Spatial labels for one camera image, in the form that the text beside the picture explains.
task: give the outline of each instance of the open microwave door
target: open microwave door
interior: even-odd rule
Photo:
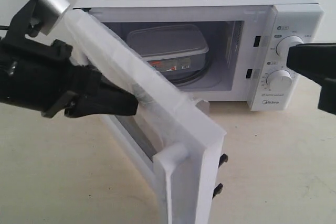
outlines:
[[[77,9],[65,21],[79,63],[139,101],[136,116],[102,118],[155,190],[161,223],[207,223],[225,131],[93,16]]]

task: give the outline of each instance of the metal cylinder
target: metal cylinder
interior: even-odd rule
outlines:
[[[43,22],[41,32],[48,35],[69,8],[67,0],[39,0],[34,17]]]

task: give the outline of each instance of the power knob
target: power knob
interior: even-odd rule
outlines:
[[[290,88],[293,80],[289,72],[278,70],[267,77],[266,83],[271,91],[284,92]]]
[[[282,41],[277,46],[277,54],[282,59],[287,59],[288,57],[288,51],[290,47],[296,46],[298,44],[303,44],[303,41],[298,36],[289,36]]]

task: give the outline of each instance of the cable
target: cable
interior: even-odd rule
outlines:
[[[7,31],[9,29],[9,26],[0,26],[0,30]]]

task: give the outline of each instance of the white microwave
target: white microwave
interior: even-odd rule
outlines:
[[[78,61],[92,63],[139,100],[134,118],[103,119],[155,190],[162,223],[207,223],[225,131],[199,102],[285,109],[299,78],[286,66],[288,50],[312,42],[322,8],[314,0],[78,0],[74,9],[81,10],[65,20]],[[137,50],[172,51],[175,38],[202,46],[173,57]],[[171,81],[178,70],[180,81]]]

